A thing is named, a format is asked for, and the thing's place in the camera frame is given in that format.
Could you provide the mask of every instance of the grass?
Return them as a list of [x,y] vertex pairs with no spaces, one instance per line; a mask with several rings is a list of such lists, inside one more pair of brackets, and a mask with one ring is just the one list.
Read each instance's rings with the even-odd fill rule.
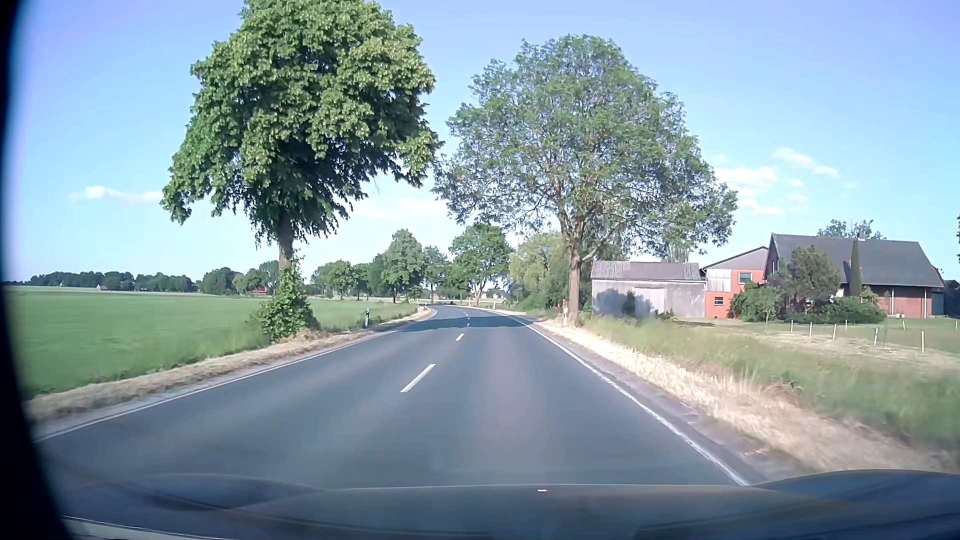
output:
[[[739,325],[742,329],[753,332],[790,332],[790,323],[770,322],[740,323],[739,321],[725,321]],[[794,325],[793,332],[807,335],[809,325]],[[940,351],[953,355],[960,355],[960,328],[957,320],[947,317],[929,319],[896,319],[888,318],[882,323],[872,325],[837,325],[837,337],[862,340],[873,345],[874,332],[876,344],[880,347],[921,348],[921,332],[925,347],[929,350]],[[833,325],[813,325],[813,335],[833,334]]]
[[[91,382],[153,373],[212,356],[263,347],[251,313],[259,298],[5,287],[25,398]],[[410,314],[416,306],[311,300],[326,330]]]
[[806,405],[827,415],[854,418],[907,441],[951,453],[960,450],[957,370],[792,350],[708,322],[592,317],[584,328],[685,367],[720,370],[761,386],[787,386]]

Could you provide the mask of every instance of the roof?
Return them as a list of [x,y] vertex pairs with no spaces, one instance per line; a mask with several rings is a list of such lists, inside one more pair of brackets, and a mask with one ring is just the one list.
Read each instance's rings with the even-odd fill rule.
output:
[[696,262],[637,262],[635,260],[595,260],[592,280],[695,281],[700,277]]
[[[721,264],[723,264],[723,263],[725,263],[725,262],[733,261],[735,258],[741,258],[741,257],[747,256],[747,255],[749,255],[749,254],[751,254],[751,253],[758,252],[758,251],[760,251],[760,250],[763,250],[763,253],[762,253],[762,254],[756,254],[756,258],[757,258],[757,261],[758,261],[758,263],[759,263],[759,266],[757,266],[756,268],[757,268],[757,269],[762,269],[762,268],[766,267],[767,251],[769,250],[769,248],[768,248],[767,246],[760,246],[760,247],[754,248],[754,249],[752,249],[752,250],[750,250],[750,251],[745,251],[745,252],[743,252],[743,253],[741,253],[741,254],[734,255],[733,257],[727,257],[727,258],[725,258],[725,259],[723,259],[723,260],[718,260],[718,261],[716,261],[716,262],[714,262],[714,263],[712,263],[712,264],[708,264],[707,266],[702,266],[702,267],[700,268],[700,270],[701,270],[701,271],[704,271],[704,270],[707,270],[708,268],[713,268],[713,267],[715,267],[715,266],[719,266],[719,265],[721,265]],[[755,262],[754,262],[753,260],[749,260],[749,261],[743,261],[743,263],[744,263],[744,264],[754,264]],[[738,269],[741,268],[740,266],[729,265],[729,264],[726,265],[726,266],[727,266],[729,269],[731,269],[731,270],[738,270]],[[753,270],[753,269],[754,269],[752,266],[751,266],[751,267],[744,266],[744,267],[742,267],[742,268],[743,268],[744,270],[748,270],[748,269],[749,269],[749,270]]]
[[[850,282],[852,238],[772,234],[780,260],[790,259],[794,248],[813,246],[827,254],[840,271],[841,283]],[[902,240],[859,240],[860,275],[866,285],[942,287],[944,283],[926,258],[919,242]]]

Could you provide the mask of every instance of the gray barn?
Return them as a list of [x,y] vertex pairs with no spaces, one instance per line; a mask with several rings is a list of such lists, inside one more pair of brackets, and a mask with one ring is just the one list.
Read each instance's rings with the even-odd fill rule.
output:
[[706,282],[696,262],[596,260],[590,270],[593,312],[622,315],[627,292],[636,295],[636,316],[672,309],[678,317],[703,317]]

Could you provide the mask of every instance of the meadow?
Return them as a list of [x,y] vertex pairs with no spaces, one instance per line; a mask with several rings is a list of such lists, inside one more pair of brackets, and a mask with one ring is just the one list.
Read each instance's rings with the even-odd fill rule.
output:
[[[262,298],[5,287],[24,398],[153,373],[269,344],[250,322]],[[326,331],[416,311],[413,304],[311,299]]]

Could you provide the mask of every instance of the building wall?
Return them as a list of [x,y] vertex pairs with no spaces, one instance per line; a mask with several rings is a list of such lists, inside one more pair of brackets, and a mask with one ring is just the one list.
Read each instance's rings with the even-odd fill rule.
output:
[[598,315],[622,315],[623,303],[631,290],[635,290],[637,298],[636,316],[648,315],[654,307],[659,309],[660,306],[652,306],[643,298],[649,297],[657,302],[660,294],[644,294],[643,289],[663,289],[663,310],[671,309],[678,317],[704,316],[704,282],[593,280],[592,285],[593,312]]
[[933,293],[928,287],[870,285],[870,288],[880,296],[880,309],[891,315],[902,313],[914,318],[933,315]]
[[[750,279],[754,283],[766,282],[764,279],[764,270],[762,268],[742,268],[731,270],[730,284],[729,286],[723,287],[725,290],[707,291],[707,298],[705,299],[705,314],[708,319],[725,319],[729,316],[730,302],[733,299],[733,295],[743,291],[744,285],[740,283],[740,272],[749,272]],[[718,305],[717,299],[720,299],[722,304]]]

